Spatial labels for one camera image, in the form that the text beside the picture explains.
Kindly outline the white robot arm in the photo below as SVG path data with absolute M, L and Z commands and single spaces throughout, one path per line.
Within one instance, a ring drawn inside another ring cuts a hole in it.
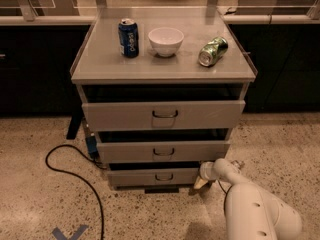
M 296 240 L 302 232 L 300 214 L 283 200 L 241 174 L 224 158 L 203 162 L 195 189 L 211 181 L 231 185 L 224 201 L 228 240 Z

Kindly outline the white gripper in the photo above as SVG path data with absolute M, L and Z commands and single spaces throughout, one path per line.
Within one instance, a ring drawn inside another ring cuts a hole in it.
M 200 177 L 198 177 L 194 183 L 194 188 L 196 190 L 201 189 L 208 183 L 208 181 L 214 181 L 217 179 L 214 165 L 214 162 L 204 162 L 201 164 Z

